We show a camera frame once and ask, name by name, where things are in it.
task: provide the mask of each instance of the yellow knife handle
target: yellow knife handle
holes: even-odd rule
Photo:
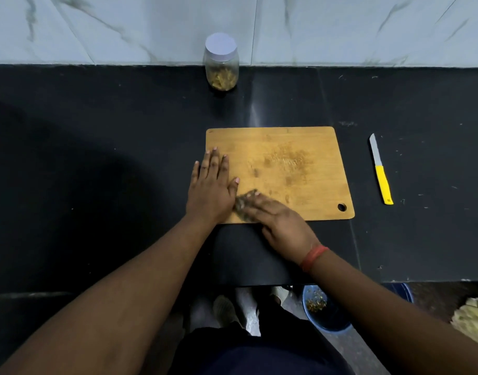
[[[383,166],[375,166],[376,176],[378,177],[378,183],[380,184],[380,191],[382,191],[383,202],[386,205],[394,205],[392,201],[392,195],[390,194],[389,182],[385,176],[385,170]]]

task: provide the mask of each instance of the wooden cutting board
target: wooden cutting board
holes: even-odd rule
[[[251,189],[288,205],[305,220],[355,216],[335,130],[324,127],[209,129],[206,148],[230,158],[238,195]],[[226,223],[241,223],[232,214]]]

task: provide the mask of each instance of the red wristband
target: red wristband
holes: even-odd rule
[[[319,256],[329,250],[328,247],[323,246],[321,244],[312,247],[312,249],[308,252],[308,254],[305,256],[305,259],[302,261],[302,264],[300,267],[302,268],[303,272],[309,272],[310,269],[312,268],[312,265],[314,264],[314,261],[319,258]]]

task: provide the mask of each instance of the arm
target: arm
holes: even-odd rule
[[[186,216],[147,250],[53,316],[0,368],[1,374],[137,374],[205,239],[234,206],[229,160],[196,162]]]
[[[244,211],[264,225],[262,232],[271,246],[298,265],[319,244],[300,215],[266,196],[256,195]],[[335,253],[318,257],[310,275],[399,368],[421,374],[478,373],[477,343],[373,282]]]

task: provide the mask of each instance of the white lid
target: white lid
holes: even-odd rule
[[[217,62],[231,60],[237,54],[237,44],[230,35],[215,33],[206,38],[206,51]]]

